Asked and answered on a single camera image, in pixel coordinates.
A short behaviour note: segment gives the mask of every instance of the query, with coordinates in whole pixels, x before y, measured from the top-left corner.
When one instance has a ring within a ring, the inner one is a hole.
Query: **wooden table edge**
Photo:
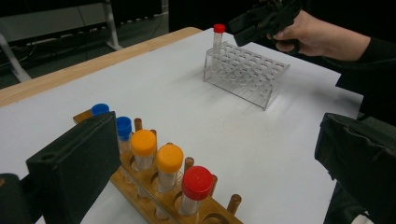
[[[61,86],[67,82],[80,77],[87,76],[116,63],[136,57],[140,54],[161,48],[163,46],[177,42],[191,35],[202,32],[202,30],[187,27],[172,33],[161,35],[131,47],[114,51],[98,58],[91,59],[84,63],[79,63],[59,71],[49,73],[42,77],[13,85],[0,90],[0,106],[9,105],[28,98],[42,91],[47,91]]]

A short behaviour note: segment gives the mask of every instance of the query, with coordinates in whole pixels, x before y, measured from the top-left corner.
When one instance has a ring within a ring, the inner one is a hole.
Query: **test tube cap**
[[[149,130],[141,129],[131,136],[132,152],[139,157],[147,157],[157,149],[157,137]]]
[[[192,200],[205,199],[213,186],[213,175],[203,166],[192,166],[183,175],[181,188],[183,193]]]
[[[91,108],[91,113],[93,116],[100,115],[110,111],[110,107],[107,104],[97,104]]]
[[[215,33],[224,33],[225,32],[225,25],[221,23],[217,23],[213,26],[213,30]]]
[[[183,151],[176,145],[167,144],[158,150],[156,162],[158,169],[162,172],[175,173],[183,163]]]
[[[132,132],[132,121],[128,117],[117,118],[117,133],[119,137],[129,137]]]

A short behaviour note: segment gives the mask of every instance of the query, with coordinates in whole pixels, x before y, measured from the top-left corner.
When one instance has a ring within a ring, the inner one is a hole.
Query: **gray floor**
[[[169,33],[168,27],[168,14],[164,13],[153,19],[125,22],[117,28],[117,35],[120,45],[127,48]],[[106,45],[108,39],[107,28],[93,29],[28,47],[14,47],[13,52],[23,69],[35,78],[113,52]],[[18,83],[4,52],[0,51],[0,89]]]

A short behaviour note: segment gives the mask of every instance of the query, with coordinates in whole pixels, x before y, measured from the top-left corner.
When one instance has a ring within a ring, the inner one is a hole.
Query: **white table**
[[[231,35],[224,41],[235,44]],[[314,159],[325,112],[356,118],[362,97],[334,87],[339,74],[262,46],[245,49],[282,63],[277,98],[266,111],[203,82],[213,31],[109,66],[0,107],[0,172],[28,174],[25,161],[72,128],[97,103],[141,118],[159,146],[172,142],[218,178],[214,199],[242,196],[244,223],[322,223],[335,182]],[[109,183],[83,223],[144,223]]]

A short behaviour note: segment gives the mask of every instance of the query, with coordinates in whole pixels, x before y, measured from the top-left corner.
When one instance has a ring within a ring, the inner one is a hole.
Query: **wooden peg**
[[[151,129],[151,132],[154,133],[155,138],[156,138],[156,142],[157,142],[157,146],[155,146],[155,151],[158,151],[158,135],[157,135],[157,131],[155,131],[154,129]]]
[[[242,202],[241,196],[239,194],[233,194],[233,196],[231,196],[230,202],[228,203],[227,211],[235,215],[236,210],[238,209],[238,206],[241,202]]]
[[[137,132],[143,129],[142,119],[136,118],[134,119],[134,131]]]
[[[216,184],[218,183],[218,177],[216,175],[212,175],[213,176],[213,185],[212,185],[212,190],[210,190],[210,197],[213,196],[213,193],[215,192],[215,187]]]
[[[184,159],[184,174],[186,174],[186,171],[190,169],[194,165],[194,158],[193,157],[187,157]]]
[[[89,110],[86,110],[86,111],[84,111],[84,112],[82,112],[80,114],[75,115],[73,117],[73,121],[76,124],[78,124],[78,123],[81,123],[84,119],[88,119],[90,117],[92,117],[92,113],[91,113],[91,110],[89,109]]]

